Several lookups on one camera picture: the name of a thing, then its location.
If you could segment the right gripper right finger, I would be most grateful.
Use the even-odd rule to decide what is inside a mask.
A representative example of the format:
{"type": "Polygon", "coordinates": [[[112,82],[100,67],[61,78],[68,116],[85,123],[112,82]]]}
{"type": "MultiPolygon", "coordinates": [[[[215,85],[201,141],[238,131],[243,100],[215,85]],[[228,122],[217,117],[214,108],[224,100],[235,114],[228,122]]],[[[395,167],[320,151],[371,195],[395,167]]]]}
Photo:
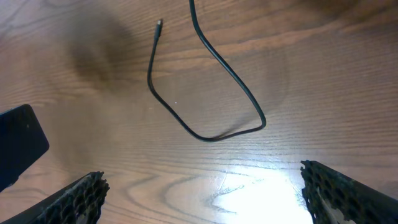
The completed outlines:
{"type": "Polygon", "coordinates": [[[302,196],[314,223],[397,224],[397,200],[317,161],[302,161],[302,196]]]}

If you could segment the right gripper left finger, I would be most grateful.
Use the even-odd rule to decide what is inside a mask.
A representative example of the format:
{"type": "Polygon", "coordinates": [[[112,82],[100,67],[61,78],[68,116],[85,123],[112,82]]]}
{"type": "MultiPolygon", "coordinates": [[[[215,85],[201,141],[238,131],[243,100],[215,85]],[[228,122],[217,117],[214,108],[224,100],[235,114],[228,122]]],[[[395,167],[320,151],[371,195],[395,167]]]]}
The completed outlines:
{"type": "Polygon", "coordinates": [[[103,172],[90,172],[2,224],[97,224],[110,189],[103,172]]]}

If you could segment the blue Galaxy smartphone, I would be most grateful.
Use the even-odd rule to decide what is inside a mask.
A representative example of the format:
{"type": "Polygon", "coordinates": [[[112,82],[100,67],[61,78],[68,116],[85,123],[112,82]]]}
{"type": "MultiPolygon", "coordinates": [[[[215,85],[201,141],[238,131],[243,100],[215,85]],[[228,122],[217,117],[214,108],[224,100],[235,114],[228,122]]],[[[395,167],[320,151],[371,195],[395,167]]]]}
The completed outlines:
{"type": "Polygon", "coordinates": [[[1,190],[15,184],[48,149],[49,142],[31,105],[1,113],[1,190]]]}

